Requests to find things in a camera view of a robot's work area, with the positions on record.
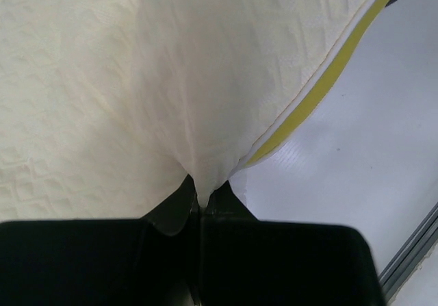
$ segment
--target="yellow trim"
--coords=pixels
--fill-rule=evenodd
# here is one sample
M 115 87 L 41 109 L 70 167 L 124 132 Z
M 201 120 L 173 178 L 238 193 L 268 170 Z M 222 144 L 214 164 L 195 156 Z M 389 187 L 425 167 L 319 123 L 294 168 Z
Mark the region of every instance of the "yellow trim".
M 316 108 L 347 65 L 360 39 L 389 0 L 376 0 L 345 41 L 335 59 L 296 109 L 248 161 L 253 164 L 275 150 Z

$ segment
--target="pinched fabric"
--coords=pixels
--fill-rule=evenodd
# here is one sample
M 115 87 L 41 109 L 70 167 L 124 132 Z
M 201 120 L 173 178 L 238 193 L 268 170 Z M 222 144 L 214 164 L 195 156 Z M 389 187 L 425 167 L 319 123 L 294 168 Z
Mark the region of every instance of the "pinched fabric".
M 367 0 L 0 0 L 0 220 L 203 200 Z

